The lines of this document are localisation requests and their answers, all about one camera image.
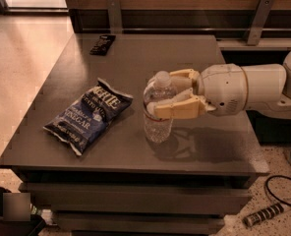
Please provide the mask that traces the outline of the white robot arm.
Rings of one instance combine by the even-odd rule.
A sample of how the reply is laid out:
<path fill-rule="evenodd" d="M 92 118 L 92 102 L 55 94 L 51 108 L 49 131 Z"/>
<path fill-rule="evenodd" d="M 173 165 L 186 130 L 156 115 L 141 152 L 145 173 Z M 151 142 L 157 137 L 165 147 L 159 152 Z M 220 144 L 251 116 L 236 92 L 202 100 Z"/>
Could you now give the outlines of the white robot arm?
<path fill-rule="evenodd" d="M 193 119 L 205 113 L 230 116 L 244 110 L 291 119 L 291 51 L 281 65 L 216 64 L 202 72 L 159 72 L 145 93 L 158 88 L 172 90 L 170 96 L 144 99 L 145 111 L 158 119 Z"/>

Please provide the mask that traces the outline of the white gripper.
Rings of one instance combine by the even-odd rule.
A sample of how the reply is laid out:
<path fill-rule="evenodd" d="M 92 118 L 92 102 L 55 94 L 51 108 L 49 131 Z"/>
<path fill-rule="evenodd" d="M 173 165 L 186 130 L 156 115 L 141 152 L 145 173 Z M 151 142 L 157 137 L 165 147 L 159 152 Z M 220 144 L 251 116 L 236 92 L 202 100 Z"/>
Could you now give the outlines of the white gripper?
<path fill-rule="evenodd" d="M 159 71 L 148 81 L 148 88 L 180 92 L 146 106 L 146 111 L 158 119 L 194 119 L 207 112 L 214 116 L 236 115 L 247 100 L 245 72 L 234 64 L 212 65 L 201 74 L 193 69 Z"/>

